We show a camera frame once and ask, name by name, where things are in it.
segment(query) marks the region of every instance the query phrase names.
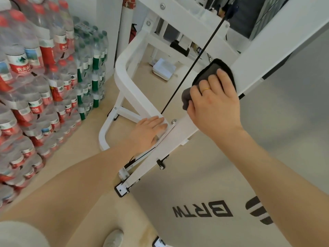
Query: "forearm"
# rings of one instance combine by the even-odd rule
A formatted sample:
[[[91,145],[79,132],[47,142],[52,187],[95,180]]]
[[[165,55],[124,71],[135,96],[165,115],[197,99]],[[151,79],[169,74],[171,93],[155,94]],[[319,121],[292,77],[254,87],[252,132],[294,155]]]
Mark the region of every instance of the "forearm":
[[[58,174],[3,215],[31,224],[51,246],[63,247],[135,151],[129,142],[110,148]]]
[[[215,142],[244,175],[291,245],[328,246],[327,194],[271,157],[243,130]]]

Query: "person's left hand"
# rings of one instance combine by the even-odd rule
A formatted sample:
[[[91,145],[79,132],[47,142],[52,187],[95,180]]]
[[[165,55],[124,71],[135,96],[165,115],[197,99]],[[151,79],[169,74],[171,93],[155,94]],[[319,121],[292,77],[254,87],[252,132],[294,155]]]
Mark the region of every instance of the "person's left hand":
[[[157,142],[156,135],[166,130],[168,126],[168,124],[161,125],[163,121],[163,117],[154,116],[149,119],[142,119],[137,123],[128,137],[128,141],[133,144],[136,153],[143,153],[155,145]]]

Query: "brtw logo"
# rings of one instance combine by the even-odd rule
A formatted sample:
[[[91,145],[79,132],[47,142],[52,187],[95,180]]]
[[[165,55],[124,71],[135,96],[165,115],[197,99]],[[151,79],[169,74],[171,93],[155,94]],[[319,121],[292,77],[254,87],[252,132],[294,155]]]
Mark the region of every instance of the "brtw logo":
[[[270,225],[273,223],[271,217],[265,210],[264,206],[261,204],[261,201],[258,197],[254,197],[250,199],[246,203],[246,209],[248,212],[253,215],[254,217],[258,217],[258,219],[265,225]]]
[[[179,206],[173,207],[172,209],[174,210],[176,218],[178,218],[178,216],[184,216],[186,218],[212,217],[212,214],[216,217],[233,216],[232,212],[230,211],[224,200],[209,202],[208,207],[210,208],[210,210],[208,209],[205,203],[201,203],[201,207],[196,204],[193,204],[192,206],[194,206],[194,208],[191,209],[192,213],[186,205],[184,205],[184,210],[182,210]]]

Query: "hand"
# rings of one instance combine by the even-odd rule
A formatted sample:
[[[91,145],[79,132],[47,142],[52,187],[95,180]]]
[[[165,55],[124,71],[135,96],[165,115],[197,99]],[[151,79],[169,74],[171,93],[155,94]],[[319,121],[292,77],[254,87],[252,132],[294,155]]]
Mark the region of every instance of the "hand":
[[[200,131],[221,144],[243,128],[240,102],[232,81],[221,69],[217,70],[217,76],[211,75],[208,81],[199,83],[202,94],[196,86],[192,86],[190,94],[193,101],[189,102],[187,113]]]
[[[168,124],[162,124],[164,118],[154,116],[142,119],[130,133],[128,141],[132,143],[136,153],[143,153],[157,142],[156,135],[166,130]]]

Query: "person's right hand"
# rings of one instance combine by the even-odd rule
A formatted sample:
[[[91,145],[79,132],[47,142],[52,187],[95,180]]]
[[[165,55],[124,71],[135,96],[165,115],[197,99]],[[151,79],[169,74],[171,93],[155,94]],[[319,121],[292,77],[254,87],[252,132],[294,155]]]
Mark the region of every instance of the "person's right hand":
[[[199,83],[200,91],[192,86],[187,113],[201,132],[217,144],[243,130],[240,122],[240,102],[231,79],[221,69]]]

